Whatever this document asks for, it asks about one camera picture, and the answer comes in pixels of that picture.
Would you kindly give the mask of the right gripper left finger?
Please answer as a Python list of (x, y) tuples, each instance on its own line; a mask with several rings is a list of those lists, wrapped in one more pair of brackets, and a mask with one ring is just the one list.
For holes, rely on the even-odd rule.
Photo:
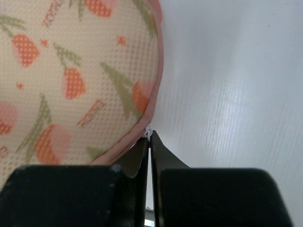
[(3, 227), (142, 227), (147, 139), (108, 166), (26, 165), (0, 192)]

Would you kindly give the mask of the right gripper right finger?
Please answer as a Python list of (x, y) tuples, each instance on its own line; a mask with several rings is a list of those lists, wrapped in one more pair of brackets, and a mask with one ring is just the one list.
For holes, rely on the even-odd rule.
[(155, 226), (291, 227), (279, 188), (258, 168), (191, 168), (150, 138)]

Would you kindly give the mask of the floral mesh laundry bag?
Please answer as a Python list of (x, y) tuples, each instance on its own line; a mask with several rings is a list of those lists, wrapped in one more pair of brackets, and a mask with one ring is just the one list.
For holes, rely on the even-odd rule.
[(108, 165), (149, 132), (157, 0), (0, 3), (0, 184), (24, 165)]

